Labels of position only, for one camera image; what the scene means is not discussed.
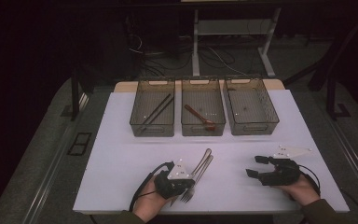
sleeve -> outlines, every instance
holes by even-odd
[[[115,224],[145,224],[139,217],[135,214],[122,211],[120,215],[117,216]]]
[[[308,220],[309,224],[351,224],[328,204],[325,199],[310,203],[301,208],[302,213]]]

metal handle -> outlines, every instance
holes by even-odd
[[[199,182],[199,180],[201,179],[203,173],[205,173],[206,168],[208,168],[208,166],[209,166],[209,164],[211,163],[212,160],[213,160],[213,155],[210,155],[208,157],[207,161],[205,162],[205,164],[202,166],[202,170],[201,170],[199,176],[197,176],[196,184]]]
[[[196,166],[196,168],[194,169],[193,172],[191,172],[191,178],[194,177],[194,175],[196,175],[199,172],[200,167],[206,162],[206,160],[208,159],[208,157],[211,155],[212,150],[210,148],[207,148],[200,163]]]

gray carpet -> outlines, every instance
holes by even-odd
[[[329,43],[311,43],[305,47],[305,41],[303,37],[273,39],[268,56],[278,79],[284,80],[304,67],[315,63],[329,47]],[[255,47],[260,43],[260,39],[254,39],[252,42],[235,46],[224,47],[222,43],[219,46],[206,46],[216,49],[216,52],[227,61],[232,61],[232,58],[235,58],[235,62],[229,64],[232,68],[245,73],[259,73],[267,78],[255,51]],[[204,49],[202,53],[204,56],[213,57],[213,53],[209,49]],[[185,52],[180,55],[179,60],[155,58],[153,62],[147,62],[147,64],[154,66],[167,76],[191,76],[191,62],[186,64],[189,56],[190,53]],[[164,67],[157,65],[156,62],[163,64]],[[217,60],[207,59],[206,62],[200,60],[202,75],[236,74],[228,68],[211,67],[211,65],[225,67]],[[183,65],[186,66],[181,69],[170,69]],[[156,71],[142,71],[140,76],[156,76],[157,74]],[[308,91],[309,80],[310,75],[289,85],[287,89],[291,90],[294,95],[312,137],[337,184],[358,201],[358,178],[344,156],[342,147],[329,124],[329,117],[326,116],[324,110],[325,89],[318,92]],[[72,207],[92,150],[93,141],[98,132],[104,106],[112,89],[113,87],[109,86],[97,87],[95,92],[89,95],[89,101],[80,116],[75,121],[70,121],[68,117],[61,117],[62,111],[70,104],[71,100],[70,82],[63,83],[1,198],[0,223],[22,223],[26,217],[26,220],[32,220],[32,223],[92,223],[89,217],[72,211]],[[358,153],[358,104],[353,101],[345,88],[339,85],[337,102],[344,104],[349,109],[351,117],[338,119],[336,125],[345,133]],[[83,156],[66,155],[66,151],[77,133],[91,133],[91,140],[86,152]],[[60,154],[57,152],[60,148],[63,148],[64,152],[62,159],[57,161],[55,157]],[[57,162],[55,169],[50,166],[53,161]],[[36,211],[34,217],[26,216],[35,195],[39,195],[38,190],[41,184],[46,183],[46,181],[44,182],[45,175],[52,171],[55,171],[55,175],[50,179],[51,185],[44,188],[46,194],[40,204],[40,210]],[[344,216],[353,220],[353,223],[358,223],[358,207],[347,196],[345,199],[351,211]],[[274,217],[274,222],[294,224],[298,223],[301,218],[301,215],[279,215]],[[114,217],[95,216],[95,219],[100,224],[112,223]],[[241,217],[232,218],[225,223],[241,223]]]

robotic hand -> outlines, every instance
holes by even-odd
[[[161,171],[155,179],[156,192],[164,199],[181,195],[194,186],[195,181],[186,173],[181,162],[169,162],[168,171]]]
[[[321,195],[320,187],[307,174],[300,171],[300,165],[290,159],[274,159],[273,157],[256,156],[255,161],[264,164],[273,164],[275,170],[269,173],[258,173],[257,171],[246,169],[246,173],[251,178],[260,180],[263,186],[287,186],[297,182],[300,175],[305,176],[312,184],[315,191]]]
[[[153,177],[153,175],[162,167],[166,166],[168,171],[162,170],[156,176],[154,183],[156,186],[156,193],[161,195],[164,199],[169,199],[174,196],[181,195],[185,192],[186,189],[189,189],[194,186],[195,181],[192,179],[192,176],[188,175],[185,166],[182,164],[182,161],[177,163],[165,162],[158,166],[152,173],[150,173],[144,182],[139,186],[135,191],[135,194],[132,197],[129,211],[133,210],[136,200],[138,199],[140,192],[145,187],[146,183]]]

wooden spoon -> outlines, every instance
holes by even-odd
[[[194,116],[196,116],[197,118],[199,118],[200,120],[202,120],[202,123],[205,125],[205,129],[207,131],[214,131],[216,129],[216,124],[211,121],[206,119],[205,117],[203,117],[201,114],[199,114],[197,111],[195,111],[193,108],[191,108],[191,106],[189,105],[185,105],[185,109],[187,109],[188,111],[190,111],[190,113],[192,113]]]

